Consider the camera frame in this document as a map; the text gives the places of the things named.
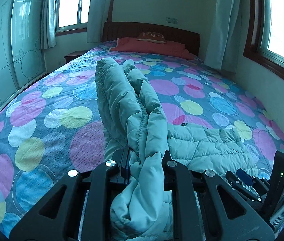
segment wooden headboard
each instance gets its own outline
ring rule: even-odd
[[[140,33],[148,31],[160,33],[168,41],[184,43],[189,52],[197,56],[199,54],[200,35],[198,33],[150,23],[105,22],[102,41],[112,41],[123,37],[138,37]]]

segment nightstand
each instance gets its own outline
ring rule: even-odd
[[[67,54],[64,56],[66,63],[69,63],[70,61],[78,58],[79,56],[82,56],[84,53],[87,53],[88,51],[76,51],[72,52],[70,54]]]

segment pillow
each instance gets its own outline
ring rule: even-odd
[[[166,39],[164,36],[160,33],[154,33],[154,32],[144,32],[141,33],[138,38],[138,41],[145,41],[145,42],[152,42],[152,43],[166,43]]]
[[[161,54],[180,57],[186,60],[194,60],[194,55],[185,49],[184,44],[172,41],[167,41],[165,44],[159,44],[125,37],[117,39],[117,45],[110,50],[118,52]]]

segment teal puffer jacket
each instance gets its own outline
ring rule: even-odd
[[[96,92],[105,160],[127,144],[132,148],[130,183],[110,209],[114,240],[172,238],[172,197],[164,191],[161,164],[165,150],[194,171],[212,169],[223,176],[242,168],[258,175],[235,129],[168,124],[156,92],[132,60],[123,65],[111,58],[98,61]]]

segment wooden window frame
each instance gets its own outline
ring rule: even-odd
[[[266,67],[284,80],[284,67],[267,59],[259,52],[263,34],[264,0],[250,0],[250,20],[243,56]]]

